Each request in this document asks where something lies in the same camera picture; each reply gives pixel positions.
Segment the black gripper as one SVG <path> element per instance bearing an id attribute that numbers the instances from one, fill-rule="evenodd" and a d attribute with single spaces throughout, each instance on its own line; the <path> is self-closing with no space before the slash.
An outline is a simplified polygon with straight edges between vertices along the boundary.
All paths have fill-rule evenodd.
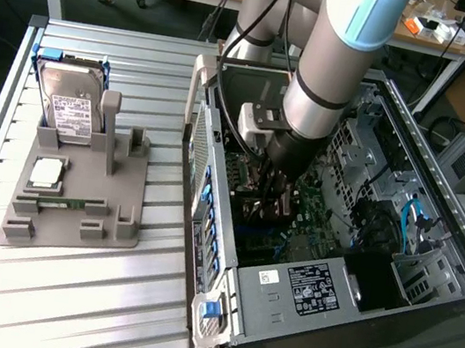
<path id="1" fill-rule="evenodd" d="M 259 200 L 253 205 L 250 223 L 279 226 L 298 214 L 296 182 L 314 161 L 324 139 L 305 139 L 294 130 L 274 132 L 262 165 Z"/>

